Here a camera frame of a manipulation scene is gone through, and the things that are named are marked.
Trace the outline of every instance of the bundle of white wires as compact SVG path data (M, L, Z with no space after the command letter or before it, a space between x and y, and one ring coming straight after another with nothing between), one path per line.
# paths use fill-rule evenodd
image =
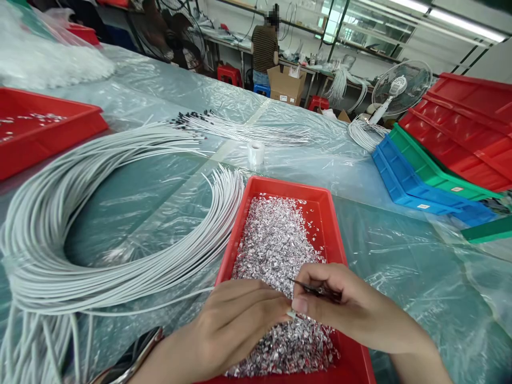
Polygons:
M332 81L331 87L327 91L326 96L333 106L339 105L339 102L343 100L345 93L347 92L347 80L350 80L352 83L359 84L361 86L361 93L359 94L359 98L354 103L354 105L347 110L347 113L350 114L363 102L363 99L368 91L368 81L355 77L348 71L347 66L340 64L335 71L334 80Z
M173 288L213 261L227 244L242 199L244 184L238 171L221 167L213 172L212 181L206 178L212 190L208 214L190 234L164 250L103 268L73 265L63 252L75 218L113 170L160 154L202 155L197 147L201 139L197 133L175 130L168 124L108 135L64 154L19 188L0 238L12 291L0 349L2 384L62 383L60 372L71 340L74 382L86 382L92 315L134 315L211 290L129 313L97 310ZM79 355L78 312L90 317L85 356ZM15 329L19 318L21 334Z
M238 124L212 113L183 116L173 126L186 127L242 142L259 141L267 147L305 146L311 141L309 130L291 132L268 126Z
M348 125L348 134L361 147L373 153L377 145L384 139L390 130L377 124L371 124L362 115L357 116Z

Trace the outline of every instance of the red plastic stool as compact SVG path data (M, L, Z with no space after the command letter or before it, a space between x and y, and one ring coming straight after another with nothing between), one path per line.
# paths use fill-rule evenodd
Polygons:
M217 80L243 88L240 71L233 67L218 66Z
M321 98L320 96L314 95L309 102L308 109L314 111L315 108L329 109L328 99Z

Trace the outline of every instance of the workbench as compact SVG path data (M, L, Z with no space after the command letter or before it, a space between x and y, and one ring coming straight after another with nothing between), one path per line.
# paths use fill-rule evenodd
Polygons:
M500 259L510 257L510 243L468 244L450 219L393 204L370 154L348 136L346 123L122 48L104 46L102 51L116 63L114 76L40 93L100 106L114 131L212 109L240 124L310 129L313 141L305 147L266 148L265 164L253 168L245 143L208 135L201 149L210 151L209 157L169 154L116 170L71 228L64 246L71 262L95 267L124 263L187 235L211 203L203 175L219 164L246 176L325 187L333 195L350 268L426 329L453 381L494 384L511 377L512 265ZM39 168L0 184L0 224L17 187ZM212 286L220 260L221 255L170 291L107 310L148 308ZM5 326L10 299L5 276L0 276L0 296L0 326ZM95 316L93 371L115 362L148 329L163 325L170 333L190 322L206 297L136 316ZM83 330L86 318L79 323ZM377 382L398 382L389 357L371 355Z
M218 49L219 45L226 46L228 48L232 48L234 50L239 51L240 52L240 60L241 60L241 68L242 68L242 78L244 78L244 76L245 76L244 54L252 55L251 48L248 47L246 42L244 42L246 44L239 43L239 42L233 42L233 41L229 41L226 39L210 36L208 34L204 34L204 39L205 39L205 41L211 42L215 45L215 51L217 53L218 60L220 59L220 53L219 53L219 49ZM279 59L279 64L287 66L287 67L292 67L292 66L296 67L298 65L297 63L285 60L283 58ZM302 72L305 72L308 75L311 75L311 79L308 82L308 88L307 88L308 90L306 92L306 100L305 100L305 104L304 104L304 106L307 107L309 96L311 95L311 87L313 86L315 77L317 77L317 76L318 76L318 78L320 78L321 76L325 77L323 87L322 87L322 92L320 94L320 95L324 95L327 90L326 87L327 87L329 81L332 81L334 79L334 74L332 72L314 69L314 68L308 68L308 67L300 67L300 70ZM347 86L350 88L355 88L355 89L359 89L359 90L361 89L360 84L354 84L351 81L347 81ZM367 93L371 94L372 92L373 92L373 87L369 86Z

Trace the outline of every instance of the left hand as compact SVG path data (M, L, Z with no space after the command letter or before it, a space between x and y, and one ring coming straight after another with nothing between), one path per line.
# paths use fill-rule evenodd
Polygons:
M161 341L129 384L191 384L246 358L291 301L261 280L229 280L212 291L195 320Z

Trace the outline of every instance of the window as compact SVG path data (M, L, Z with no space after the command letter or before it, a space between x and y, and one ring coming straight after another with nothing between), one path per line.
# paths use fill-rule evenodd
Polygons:
M334 5L324 36L328 43L334 42L345 7L345 0L324 0L322 13L329 13L331 1L334 1ZM318 26L322 26L322 20L318 22ZM398 57L402 48L397 47L397 44L406 43L413 32L413 23L407 23L385 11L352 0L347 8L339 38L362 47L370 47L387 56Z

